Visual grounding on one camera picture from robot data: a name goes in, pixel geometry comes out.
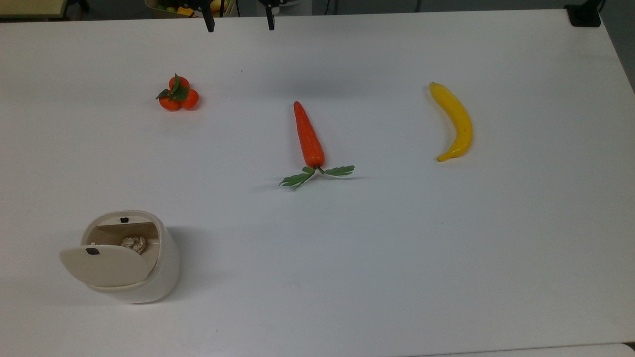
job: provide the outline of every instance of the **open lid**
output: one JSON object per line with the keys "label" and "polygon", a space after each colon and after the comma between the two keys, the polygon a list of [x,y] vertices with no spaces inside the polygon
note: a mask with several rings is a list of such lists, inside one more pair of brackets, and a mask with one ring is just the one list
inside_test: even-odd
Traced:
{"label": "open lid", "polygon": [[83,245],[62,250],[60,260],[77,280],[93,286],[132,285],[150,274],[141,255],[117,245]]}

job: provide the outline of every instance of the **white container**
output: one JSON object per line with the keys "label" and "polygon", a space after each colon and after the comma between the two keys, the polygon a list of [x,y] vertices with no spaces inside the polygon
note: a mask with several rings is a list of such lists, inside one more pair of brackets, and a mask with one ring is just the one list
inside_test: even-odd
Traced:
{"label": "white container", "polygon": [[[121,246],[130,236],[143,236],[145,248]],[[111,212],[95,219],[79,247],[60,252],[66,269],[96,292],[131,304],[161,299],[178,281],[180,256],[163,223],[143,211]]]}

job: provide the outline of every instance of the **yellow banana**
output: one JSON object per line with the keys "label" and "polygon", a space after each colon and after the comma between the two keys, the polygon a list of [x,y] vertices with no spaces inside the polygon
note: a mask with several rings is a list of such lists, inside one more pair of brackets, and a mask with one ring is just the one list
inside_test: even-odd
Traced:
{"label": "yellow banana", "polygon": [[472,121],[470,120],[470,115],[467,114],[467,111],[454,94],[443,85],[432,82],[429,87],[432,97],[448,114],[457,130],[457,137],[454,139],[450,150],[440,155],[437,161],[443,162],[447,159],[463,156],[472,145]]}

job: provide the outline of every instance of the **white table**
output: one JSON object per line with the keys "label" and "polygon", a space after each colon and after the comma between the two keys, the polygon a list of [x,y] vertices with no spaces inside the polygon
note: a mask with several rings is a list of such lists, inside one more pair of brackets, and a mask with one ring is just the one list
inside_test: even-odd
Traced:
{"label": "white table", "polygon": [[[387,357],[635,340],[635,96],[564,10],[0,24],[0,354]],[[174,72],[194,112],[154,100]],[[474,145],[427,92],[447,85]],[[304,104],[351,180],[277,187]],[[175,291],[57,253],[160,217]]]}
{"label": "white table", "polygon": [[483,353],[455,354],[453,357],[633,357],[635,352],[623,344],[522,349]]}

